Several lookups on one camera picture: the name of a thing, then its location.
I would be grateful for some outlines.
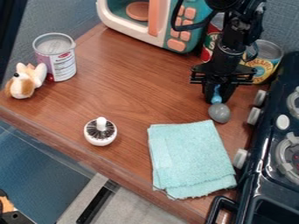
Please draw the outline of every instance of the yellow can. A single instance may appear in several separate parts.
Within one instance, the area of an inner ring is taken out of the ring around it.
[[[256,40],[256,44],[259,47],[259,53],[256,59],[247,63],[241,62],[242,65],[254,67],[257,70],[254,76],[254,84],[261,84],[265,82],[279,66],[282,60],[283,50],[276,44],[264,40]],[[254,49],[248,47],[245,55],[252,55]]]

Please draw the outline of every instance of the green towel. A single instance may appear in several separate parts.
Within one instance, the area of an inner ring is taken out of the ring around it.
[[[211,120],[148,129],[154,187],[175,199],[236,186],[234,169]]]

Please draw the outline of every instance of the toy dog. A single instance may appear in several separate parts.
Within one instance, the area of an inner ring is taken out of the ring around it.
[[[47,68],[44,63],[40,63],[37,67],[32,64],[27,66],[18,63],[17,72],[6,83],[5,93],[7,96],[16,99],[25,99],[33,95],[36,88],[43,85],[47,73]]]

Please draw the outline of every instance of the food can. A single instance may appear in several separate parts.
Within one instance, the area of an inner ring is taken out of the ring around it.
[[[279,66],[282,60],[283,50],[270,41],[264,39],[256,40],[256,44],[259,48],[258,56],[256,59],[249,61],[245,64],[249,67],[254,67],[257,70],[254,76],[254,84],[264,83]],[[247,48],[245,55],[254,55],[254,48],[252,46]]]
[[[212,19],[211,23],[208,25],[208,30],[206,32],[206,37],[205,37],[205,43],[203,45],[202,52],[200,55],[200,59],[205,63],[210,61],[212,57],[212,52],[216,45],[217,37],[223,30],[224,16],[225,16],[224,12],[218,13]]]
[[[49,81],[66,81],[76,74],[76,43],[70,36],[58,32],[46,33],[37,37],[32,45],[38,63],[47,66]]]

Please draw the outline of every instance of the wooden table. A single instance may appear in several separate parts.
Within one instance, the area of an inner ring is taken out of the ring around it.
[[[148,45],[102,24],[77,44],[78,73],[71,80],[47,82],[26,100],[1,93],[1,118],[190,223],[204,223],[212,199],[222,194],[232,198],[234,191],[178,201],[153,192],[146,131],[154,123],[209,119],[201,86],[189,84],[189,70],[198,57]],[[251,129],[245,121],[257,89],[239,87],[227,103],[231,121],[216,124],[231,159],[247,144]],[[116,140],[103,148],[83,137],[84,125],[98,116],[119,130]],[[219,223],[226,219],[223,213]]]

